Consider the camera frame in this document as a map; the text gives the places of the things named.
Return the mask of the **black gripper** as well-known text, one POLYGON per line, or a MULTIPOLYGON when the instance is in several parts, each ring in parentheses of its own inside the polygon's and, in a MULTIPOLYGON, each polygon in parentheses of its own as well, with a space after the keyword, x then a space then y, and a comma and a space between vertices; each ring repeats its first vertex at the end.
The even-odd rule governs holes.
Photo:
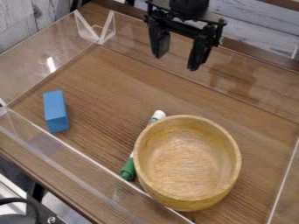
POLYGON ((196 71, 206 61, 210 48, 220 44, 225 19, 208 11, 209 0, 146 0, 145 3, 153 56, 160 59, 169 50, 168 29, 184 36, 197 32, 186 65, 189 71, 196 71))

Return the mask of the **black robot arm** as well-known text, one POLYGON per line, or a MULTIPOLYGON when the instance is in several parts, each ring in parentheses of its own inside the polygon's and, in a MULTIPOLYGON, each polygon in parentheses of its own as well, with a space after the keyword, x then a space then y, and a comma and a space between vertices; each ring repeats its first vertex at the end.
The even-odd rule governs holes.
POLYGON ((209 0, 146 0, 144 22, 148 27, 153 56, 160 59, 169 51, 170 33, 192 39, 186 69, 196 71, 205 63, 210 49, 220 45, 223 17, 208 12, 209 0))

